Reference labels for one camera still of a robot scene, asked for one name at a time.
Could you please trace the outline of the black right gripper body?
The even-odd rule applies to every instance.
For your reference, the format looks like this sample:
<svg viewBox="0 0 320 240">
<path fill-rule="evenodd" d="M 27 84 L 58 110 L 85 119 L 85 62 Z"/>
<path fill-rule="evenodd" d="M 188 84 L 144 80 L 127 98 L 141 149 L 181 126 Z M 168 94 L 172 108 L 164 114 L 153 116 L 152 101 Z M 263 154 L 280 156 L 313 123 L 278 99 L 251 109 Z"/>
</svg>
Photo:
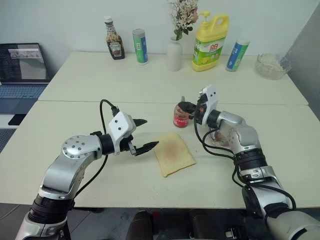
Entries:
<svg viewBox="0 0 320 240">
<path fill-rule="evenodd" d="M 208 98 L 205 94 L 200 96 L 199 99 L 197 100 L 195 112 L 193 115 L 193 121 L 196 124 L 200 124 L 200 125 L 207 124 L 207 119 L 205 117 L 205 113 L 207 112 L 207 101 L 208 101 Z"/>
</svg>

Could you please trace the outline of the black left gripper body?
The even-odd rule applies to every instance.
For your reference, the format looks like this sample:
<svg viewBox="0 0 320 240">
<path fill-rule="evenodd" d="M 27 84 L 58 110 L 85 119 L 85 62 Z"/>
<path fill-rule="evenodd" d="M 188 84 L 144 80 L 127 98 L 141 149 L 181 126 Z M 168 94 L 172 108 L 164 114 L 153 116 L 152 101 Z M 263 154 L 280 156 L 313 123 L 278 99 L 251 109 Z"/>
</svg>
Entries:
<svg viewBox="0 0 320 240">
<path fill-rule="evenodd" d="M 132 144 L 133 135 L 132 133 L 136 130 L 136 127 L 126 129 L 124 127 L 119 127 L 118 130 L 121 133 L 121 137 L 119 140 L 119 150 L 120 152 L 129 151 L 132 155 L 135 155 L 136 150 Z"/>
</svg>

